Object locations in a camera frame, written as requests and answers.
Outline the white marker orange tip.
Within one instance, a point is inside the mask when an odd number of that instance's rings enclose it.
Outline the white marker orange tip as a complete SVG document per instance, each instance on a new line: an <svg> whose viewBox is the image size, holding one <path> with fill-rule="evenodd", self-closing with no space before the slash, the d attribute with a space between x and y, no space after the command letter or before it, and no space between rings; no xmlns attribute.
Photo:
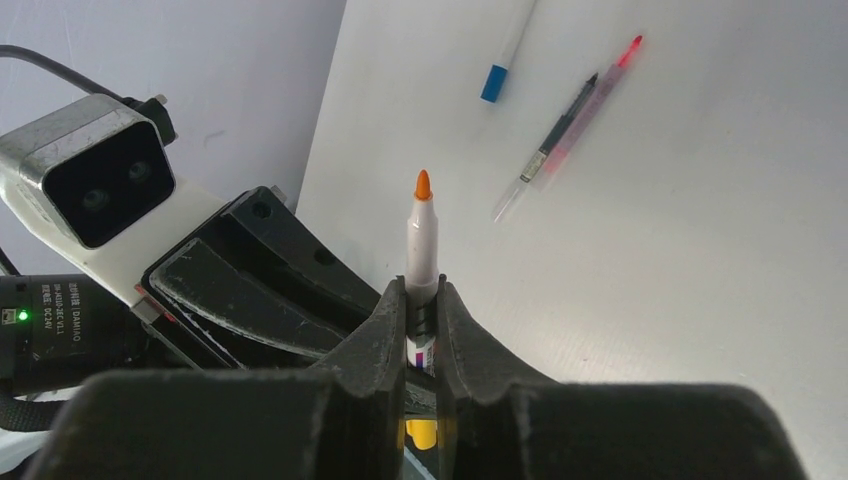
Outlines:
<svg viewBox="0 0 848 480"><path fill-rule="evenodd" d="M438 268L438 218L429 174L421 170L413 191L406 230L406 355L408 363L428 375L435 364L435 298Z"/></svg>

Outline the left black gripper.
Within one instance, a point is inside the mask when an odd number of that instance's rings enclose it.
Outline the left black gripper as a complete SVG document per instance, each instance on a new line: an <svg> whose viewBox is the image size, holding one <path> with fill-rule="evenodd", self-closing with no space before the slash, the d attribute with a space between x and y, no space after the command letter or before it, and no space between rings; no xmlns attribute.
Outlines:
<svg viewBox="0 0 848 480"><path fill-rule="evenodd" d="M285 200L276 187L224 201L180 185L154 212L172 238L138 288L164 315L153 333L193 367L286 368L292 353L320 359L344 334L304 310L366 318L376 307L380 294Z"/></svg>

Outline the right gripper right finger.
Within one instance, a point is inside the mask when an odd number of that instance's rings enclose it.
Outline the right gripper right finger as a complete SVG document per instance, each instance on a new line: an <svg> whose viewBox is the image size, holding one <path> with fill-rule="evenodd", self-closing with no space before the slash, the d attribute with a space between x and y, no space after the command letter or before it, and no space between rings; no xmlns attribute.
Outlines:
<svg viewBox="0 0 848 480"><path fill-rule="evenodd" d="M780 420L732 384L560 383L437 294L444 479L803 479Z"/></svg>

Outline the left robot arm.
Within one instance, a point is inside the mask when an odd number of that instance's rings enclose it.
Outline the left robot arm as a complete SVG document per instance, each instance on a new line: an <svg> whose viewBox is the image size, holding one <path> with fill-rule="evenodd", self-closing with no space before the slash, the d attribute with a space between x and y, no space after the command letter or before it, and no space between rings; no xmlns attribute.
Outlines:
<svg viewBox="0 0 848 480"><path fill-rule="evenodd" d="M83 274L1 279L1 426L49 429L30 395L111 369L286 369L323 358L379 296L269 188L243 193L148 265L150 320Z"/></svg>

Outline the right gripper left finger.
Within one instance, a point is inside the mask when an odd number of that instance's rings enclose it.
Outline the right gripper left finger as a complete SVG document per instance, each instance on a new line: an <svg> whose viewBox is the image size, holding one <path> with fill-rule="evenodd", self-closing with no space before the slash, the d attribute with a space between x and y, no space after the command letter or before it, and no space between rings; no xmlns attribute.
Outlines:
<svg viewBox="0 0 848 480"><path fill-rule="evenodd" d="M29 479L397 479L404 281L306 369L113 371L61 410Z"/></svg>

